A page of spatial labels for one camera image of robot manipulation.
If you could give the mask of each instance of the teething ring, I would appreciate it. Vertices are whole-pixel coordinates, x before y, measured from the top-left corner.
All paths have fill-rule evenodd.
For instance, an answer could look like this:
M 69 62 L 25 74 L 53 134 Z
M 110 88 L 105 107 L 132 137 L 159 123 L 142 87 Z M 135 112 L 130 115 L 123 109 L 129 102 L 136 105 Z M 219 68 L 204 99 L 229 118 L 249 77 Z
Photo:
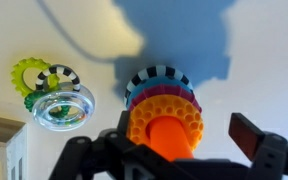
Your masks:
M 23 59 L 18 64 L 14 65 L 14 71 L 11 73 L 13 76 L 12 83 L 15 84 L 16 90 L 20 91 L 23 97 L 26 97 L 28 94 L 32 93 L 34 90 L 29 88 L 24 81 L 23 75 L 28 68 L 37 68 L 40 70 L 45 70 L 51 65 L 45 63 L 42 59 Z M 47 91 L 56 90 L 58 87 L 59 78 L 56 75 L 48 77 L 49 89 Z
M 24 104 L 25 104 L 26 109 L 29 112 L 32 112 L 35 102 L 41 97 L 45 96 L 46 94 L 47 93 L 44 91 L 34 91 L 30 93 L 29 95 L 27 95 L 24 99 Z M 60 111 L 50 112 L 50 115 L 57 117 L 57 118 L 63 118 L 68 114 L 69 111 L 70 111 L 70 106 L 61 106 Z
M 71 79 L 71 81 L 74 85 L 73 91 L 76 91 L 76 92 L 80 91 L 81 85 L 80 85 L 79 77 L 76 75 L 76 73 L 72 69 L 70 69 L 66 66 L 51 66 L 50 68 L 42 71 L 38 75 L 37 80 L 35 82 L 35 86 L 36 86 L 37 91 L 44 90 L 44 87 L 43 87 L 44 80 L 47 77 L 51 76 L 52 74 L 63 74 L 65 76 L 67 76 L 68 78 Z

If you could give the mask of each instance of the baby toy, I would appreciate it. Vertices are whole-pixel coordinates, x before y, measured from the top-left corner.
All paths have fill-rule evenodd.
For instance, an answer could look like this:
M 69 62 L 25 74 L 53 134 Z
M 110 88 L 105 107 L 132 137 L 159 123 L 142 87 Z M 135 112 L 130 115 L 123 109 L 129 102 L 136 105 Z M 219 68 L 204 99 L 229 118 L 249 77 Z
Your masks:
M 28 68 L 42 70 L 35 82 L 35 90 L 24 81 Z M 14 66 L 13 84 L 25 97 L 24 104 L 33 118 L 43 127 L 53 131 L 76 129 L 88 121 L 94 111 L 92 93 L 80 84 L 78 75 L 64 65 L 45 63 L 41 59 L 24 59 Z M 71 83 L 59 83 L 56 74 L 67 76 Z
M 202 108 L 182 72 L 167 66 L 143 69 L 129 81 L 124 103 L 131 111 L 127 132 L 131 141 L 149 146 L 169 161 L 193 157 L 203 135 Z

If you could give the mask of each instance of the orange textured ring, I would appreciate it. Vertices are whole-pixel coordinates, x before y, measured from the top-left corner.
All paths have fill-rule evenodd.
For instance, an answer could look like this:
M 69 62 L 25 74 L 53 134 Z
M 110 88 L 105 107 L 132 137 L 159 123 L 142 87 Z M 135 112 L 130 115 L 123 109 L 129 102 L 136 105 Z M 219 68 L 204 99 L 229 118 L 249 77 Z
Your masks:
M 150 146 L 146 134 L 148 124 L 161 116 L 177 118 L 193 151 L 202 139 L 203 120 L 199 110 L 189 101 L 175 95 L 158 95 L 138 104 L 131 112 L 127 136 L 135 144 Z

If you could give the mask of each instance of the rattle toy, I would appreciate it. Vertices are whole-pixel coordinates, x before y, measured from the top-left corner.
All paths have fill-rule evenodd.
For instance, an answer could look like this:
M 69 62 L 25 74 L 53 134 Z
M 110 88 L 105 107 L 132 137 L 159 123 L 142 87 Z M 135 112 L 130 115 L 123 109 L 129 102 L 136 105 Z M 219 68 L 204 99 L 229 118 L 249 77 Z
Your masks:
M 42 70 L 37 76 L 35 90 L 30 89 L 23 78 L 24 71 L 31 67 Z M 71 83 L 59 83 L 56 74 L 67 76 Z M 12 76 L 15 77 L 12 82 L 16 85 L 16 90 L 20 91 L 22 96 L 26 95 L 24 96 L 26 109 L 32 112 L 36 122 L 47 129 L 53 131 L 76 129 L 85 124 L 94 112 L 95 101 L 92 93 L 80 84 L 78 75 L 67 66 L 51 66 L 41 59 L 24 59 L 14 66 Z M 45 86 L 46 80 L 49 81 L 49 87 Z

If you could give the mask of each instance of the black and white striped ring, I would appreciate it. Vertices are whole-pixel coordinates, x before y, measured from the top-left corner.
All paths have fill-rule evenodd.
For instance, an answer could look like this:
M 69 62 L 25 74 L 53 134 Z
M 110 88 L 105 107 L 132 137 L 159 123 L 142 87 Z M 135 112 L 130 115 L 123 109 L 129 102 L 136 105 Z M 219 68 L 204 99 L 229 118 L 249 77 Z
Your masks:
M 36 90 L 43 90 L 44 80 L 51 74 L 63 74 L 65 76 L 67 76 L 68 78 L 70 78 L 72 80 L 72 83 L 74 85 L 73 91 L 76 91 L 76 92 L 80 91 L 80 89 L 81 89 L 80 78 L 77 76 L 77 74 L 72 69 L 70 69 L 69 67 L 63 66 L 63 65 L 51 66 L 50 68 L 42 71 L 38 75 L 37 80 L 35 82 Z
M 181 71 L 168 66 L 158 65 L 141 70 L 128 82 L 124 95 L 124 102 L 127 102 L 127 98 L 130 96 L 134 88 L 141 83 L 141 81 L 156 76 L 173 77 L 174 79 L 182 81 L 190 90 L 193 91 L 191 82 Z

